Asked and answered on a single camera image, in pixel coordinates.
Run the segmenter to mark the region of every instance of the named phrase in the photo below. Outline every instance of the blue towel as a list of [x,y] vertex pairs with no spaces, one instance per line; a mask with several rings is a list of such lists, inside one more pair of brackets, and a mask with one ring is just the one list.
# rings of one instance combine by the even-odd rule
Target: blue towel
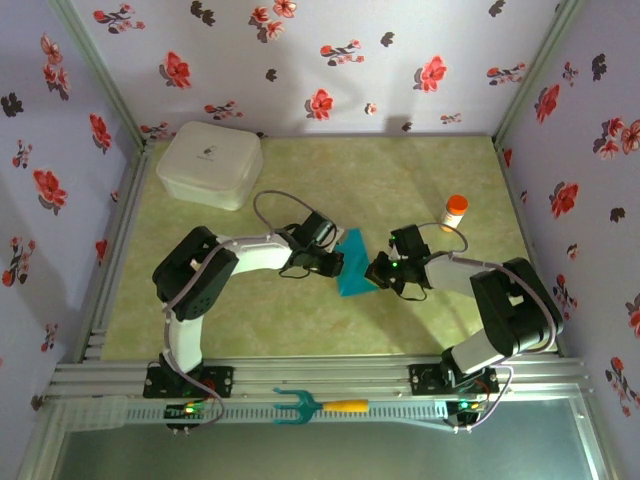
[[343,297],[373,292],[378,287],[364,278],[369,267],[367,249],[359,228],[347,232],[347,238],[335,250],[344,254],[344,266],[338,275],[338,291]]

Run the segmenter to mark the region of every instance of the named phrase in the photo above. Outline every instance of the table surface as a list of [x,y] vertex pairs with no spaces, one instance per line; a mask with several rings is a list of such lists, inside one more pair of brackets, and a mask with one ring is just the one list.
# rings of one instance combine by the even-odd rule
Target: table surface
[[[150,160],[103,360],[157,358],[163,315],[151,274],[192,228],[205,225],[228,236],[266,231],[250,201],[228,212],[169,197],[155,174],[167,145],[158,144]],[[262,151],[264,168],[250,199],[267,188],[297,195],[339,226],[360,228],[370,258],[387,249],[391,230],[439,218],[455,193],[470,203],[460,224],[470,243],[466,256],[526,258],[489,137],[265,139]],[[307,215],[279,196],[264,196],[260,205],[276,226]],[[422,235],[432,251],[460,247],[455,234],[437,227]],[[481,328],[474,299],[445,291],[428,295],[424,302],[403,301],[389,290],[341,297],[335,279],[317,275],[237,275],[205,317],[202,351],[205,358],[439,354]]]

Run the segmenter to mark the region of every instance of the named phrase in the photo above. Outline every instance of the white plastic container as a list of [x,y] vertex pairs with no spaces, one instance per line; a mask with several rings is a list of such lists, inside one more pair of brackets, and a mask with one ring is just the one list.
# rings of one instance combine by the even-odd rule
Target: white plastic container
[[261,170],[260,140],[253,133],[188,122],[158,162],[156,173],[174,198],[238,210]]

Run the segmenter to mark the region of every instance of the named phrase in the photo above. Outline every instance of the cable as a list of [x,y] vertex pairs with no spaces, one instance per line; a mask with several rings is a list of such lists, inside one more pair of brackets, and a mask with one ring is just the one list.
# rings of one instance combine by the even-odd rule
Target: cable
[[533,298],[534,302],[536,302],[538,304],[538,307],[540,307],[540,310],[542,310],[542,313],[544,314],[544,317],[547,320],[547,324],[549,325],[549,337],[547,338],[547,341],[545,342],[545,344],[542,345],[541,347],[528,349],[528,350],[525,350],[524,352],[519,352],[520,354],[522,354],[522,353],[542,353],[542,352],[548,351],[553,346],[553,344],[556,341],[556,336],[558,334],[557,328],[556,328],[556,323],[553,321],[553,316],[551,315],[551,312],[549,311],[547,306],[544,304],[544,302],[542,301],[540,296],[524,280],[522,280],[520,277],[518,277],[512,271],[507,270],[502,265],[497,264],[497,263],[482,262],[480,260],[472,260],[470,258],[460,258],[460,257],[454,256],[453,254],[449,254],[449,258],[453,262],[462,263],[464,265],[480,266],[480,267],[483,267],[483,268],[494,268],[494,269],[504,273],[511,280],[513,280],[515,283],[520,285],[522,287],[522,289],[531,298]]
[[504,394],[507,392],[507,390],[509,390],[509,386],[511,385],[511,380],[513,380],[513,374],[514,374],[513,367],[511,367],[509,365],[495,365],[495,368],[506,368],[506,369],[508,369],[509,370],[509,378],[507,379],[507,382],[504,384],[504,387],[502,388],[502,391],[498,395],[498,398],[496,398],[496,401],[493,403],[493,405],[491,405],[491,407],[489,408],[487,413],[485,413],[482,417],[480,417],[478,419],[478,421],[475,422],[474,424],[466,426],[467,430],[469,430],[469,431],[473,430],[474,428],[482,425],[485,421],[487,421],[487,419],[493,414],[493,412],[498,407],[498,404],[500,403],[500,400],[502,400],[502,397],[504,396]]
[[265,195],[267,193],[272,193],[272,194],[276,194],[276,195],[282,195],[283,197],[290,198],[291,200],[295,200],[296,202],[298,202],[303,207],[306,207],[309,211],[315,212],[313,207],[311,207],[309,204],[307,204],[303,200],[300,200],[295,195],[291,195],[290,193],[283,192],[282,190],[262,190],[261,192],[256,193],[256,196],[253,197],[253,211],[256,212],[256,215],[258,216],[258,218],[260,220],[262,220],[262,223],[264,223],[267,226],[267,228],[269,228],[269,233],[271,235],[274,234],[276,229],[273,227],[273,225],[271,225],[271,222],[269,220],[267,220],[266,217],[264,215],[262,215],[260,213],[260,211],[258,210],[258,198],[260,198],[262,195]]
[[442,222],[427,222],[427,223],[423,223],[423,224],[421,224],[421,225],[418,225],[418,228],[422,228],[422,227],[429,227],[429,226],[432,226],[432,225],[438,225],[439,227],[446,227],[446,228],[451,229],[451,230],[452,230],[453,232],[455,232],[455,233],[456,233],[456,235],[458,235],[458,236],[462,239],[462,241],[464,242],[464,248],[463,248],[462,250],[450,250],[450,251],[449,251],[449,253],[450,253],[450,254],[452,254],[452,253],[464,253],[464,252],[466,252],[467,250],[469,250],[469,241],[467,240],[467,237],[465,237],[465,236],[462,234],[462,232],[461,232],[460,230],[458,230],[457,228],[453,228],[453,227],[451,227],[451,226],[449,226],[449,225],[446,225],[446,224],[444,224],[444,223],[442,223]]
[[216,423],[217,421],[221,420],[224,417],[224,414],[226,411],[224,402],[222,401],[222,397],[214,389],[207,387],[206,385],[198,382],[195,378],[192,378],[186,373],[184,373],[184,371],[178,366],[178,362],[176,361],[176,358],[173,356],[173,352],[171,351],[171,340],[169,338],[170,324],[171,324],[171,312],[167,313],[167,316],[165,318],[165,325],[164,325],[165,352],[163,353],[165,355],[165,359],[167,360],[167,363],[169,363],[169,366],[183,379],[185,379],[191,385],[194,385],[195,387],[199,388],[200,390],[207,392],[209,395],[211,395],[213,398],[215,398],[218,401],[218,403],[220,404],[220,413],[215,418],[207,422],[201,423],[200,426]]

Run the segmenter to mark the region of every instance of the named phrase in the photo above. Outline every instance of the metal bar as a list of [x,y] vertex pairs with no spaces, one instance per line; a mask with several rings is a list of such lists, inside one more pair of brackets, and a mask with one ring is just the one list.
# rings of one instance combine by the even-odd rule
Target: metal bar
[[[272,391],[275,386],[309,390],[321,401],[354,396],[402,402],[459,399],[461,396],[456,394],[412,396],[408,365],[438,361],[434,356],[397,355],[230,358],[208,360],[205,364],[235,369],[233,393],[227,400],[230,404],[277,402],[280,397]],[[572,398],[591,388],[579,359],[530,355],[515,358],[508,364],[515,373],[510,393],[505,395],[507,401]],[[146,363],[61,364],[54,372],[47,395],[140,397],[146,372]],[[506,372],[499,369],[499,381],[504,383],[506,378]]]

